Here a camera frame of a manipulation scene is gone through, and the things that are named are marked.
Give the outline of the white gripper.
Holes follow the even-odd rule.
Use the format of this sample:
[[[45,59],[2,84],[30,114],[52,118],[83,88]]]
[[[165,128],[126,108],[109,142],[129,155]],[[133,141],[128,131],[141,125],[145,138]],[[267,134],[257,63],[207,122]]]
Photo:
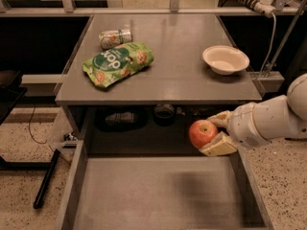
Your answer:
[[[229,136],[246,148],[265,146],[269,141],[261,136],[256,128],[253,111],[256,103],[247,103],[233,112],[226,110],[207,118],[216,127],[226,128]],[[235,143],[224,132],[220,132],[200,152],[206,156],[228,155],[237,151]]]

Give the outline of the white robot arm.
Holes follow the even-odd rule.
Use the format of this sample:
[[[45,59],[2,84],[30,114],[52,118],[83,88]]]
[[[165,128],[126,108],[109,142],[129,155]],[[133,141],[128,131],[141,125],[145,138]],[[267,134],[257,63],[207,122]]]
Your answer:
[[[307,74],[296,78],[287,94],[261,103],[240,105],[208,118],[223,127],[210,143],[200,148],[206,156],[227,155],[242,146],[248,149],[267,145],[275,138],[307,138]]]

